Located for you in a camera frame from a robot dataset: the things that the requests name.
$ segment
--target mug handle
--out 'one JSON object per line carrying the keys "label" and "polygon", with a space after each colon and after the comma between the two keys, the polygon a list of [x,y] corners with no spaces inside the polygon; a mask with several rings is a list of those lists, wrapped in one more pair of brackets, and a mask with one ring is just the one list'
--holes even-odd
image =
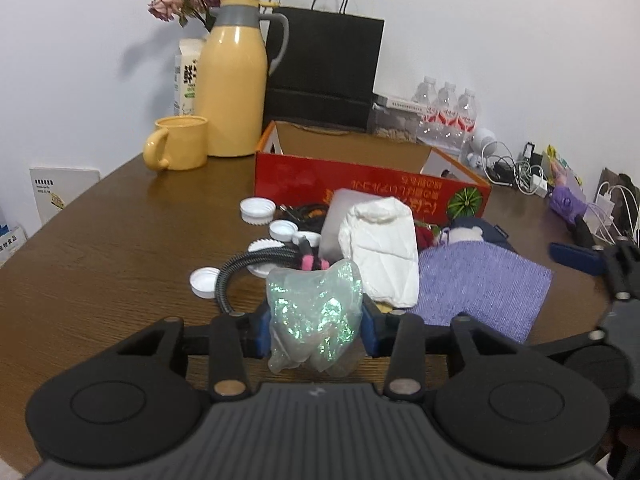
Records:
{"label": "mug handle", "polygon": [[142,158],[145,161],[145,165],[154,171],[166,170],[169,167],[169,161],[165,158],[160,158],[158,155],[158,146],[162,140],[166,142],[166,138],[169,136],[169,130],[167,128],[158,128],[146,139],[145,147],[142,150]]}

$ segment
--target yellow thermos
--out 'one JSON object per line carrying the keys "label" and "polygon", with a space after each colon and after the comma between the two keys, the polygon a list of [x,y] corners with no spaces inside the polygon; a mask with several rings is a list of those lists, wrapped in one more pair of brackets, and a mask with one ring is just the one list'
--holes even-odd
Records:
{"label": "yellow thermos", "polygon": [[209,155],[249,155],[260,139],[267,85],[260,20],[280,22],[284,28],[270,75],[287,49],[289,22],[282,14],[260,14],[258,0],[222,0],[215,11],[216,23],[198,62],[195,114],[209,120]]}

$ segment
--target thermos handle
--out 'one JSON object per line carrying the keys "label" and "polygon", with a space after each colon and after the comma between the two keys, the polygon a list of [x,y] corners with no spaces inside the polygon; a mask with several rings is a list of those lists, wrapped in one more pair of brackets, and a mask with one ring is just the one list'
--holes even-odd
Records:
{"label": "thermos handle", "polygon": [[280,47],[278,55],[271,61],[269,67],[269,75],[271,75],[282,61],[284,53],[287,50],[287,45],[289,44],[289,20],[284,14],[264,14],[260,19],[267,20],[268,22],[280,22],[282,24],[282,46]]}

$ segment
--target coiled black hose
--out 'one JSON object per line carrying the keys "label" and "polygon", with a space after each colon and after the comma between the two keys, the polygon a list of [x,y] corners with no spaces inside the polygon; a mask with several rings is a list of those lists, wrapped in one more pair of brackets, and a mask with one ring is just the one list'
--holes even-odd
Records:
{"label": "coiled black hose", "polygon": [[238,316],[241,313],[233,310],[226,297],[226,288],[228,287],[231,277],[240,269],[244,269],[249,265],[274,263],[287,267],[299,267],[301,253],[290,247],[276,247],[268,249],[260,249],[249,253],[236,254],[220,269],[218,279],[216,281],[216,301],[220,310],[224,314],[230,316]]}

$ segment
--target wooden table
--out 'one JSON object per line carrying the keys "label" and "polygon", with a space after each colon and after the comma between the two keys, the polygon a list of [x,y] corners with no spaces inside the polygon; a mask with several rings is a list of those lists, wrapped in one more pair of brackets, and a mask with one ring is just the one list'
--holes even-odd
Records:
{"label": "wooden table", "polygon": [[[137,157],[71,203],[0,269],[0,458],[25,473],[39,458],[24,424],[31,393],[121,338],[165,316],[205,324],[218,313],[191,292],[193,269],[221,266],[264,226],[241,221],[238,203],[252,195],[254,160],[210,159],[206,167],[156,176]],[[533,343],[590,330],[608,305],[604,284],[551,262],[551,241],[569,241],[561,219],[538,197],[492,192],[484,215],[510,234],[516,250],[555,276],[531,332]],[[264,281],[237,276],[229,299],[252,310]],[[364,360],[351,381],[382,383],[387,360]],[[248,362],[250,379],[312,380],[288,370],[272,376]],[[442,359],[428,359],[431,384],[445,379]],[[203,386],[203,358],[188,377]]]}

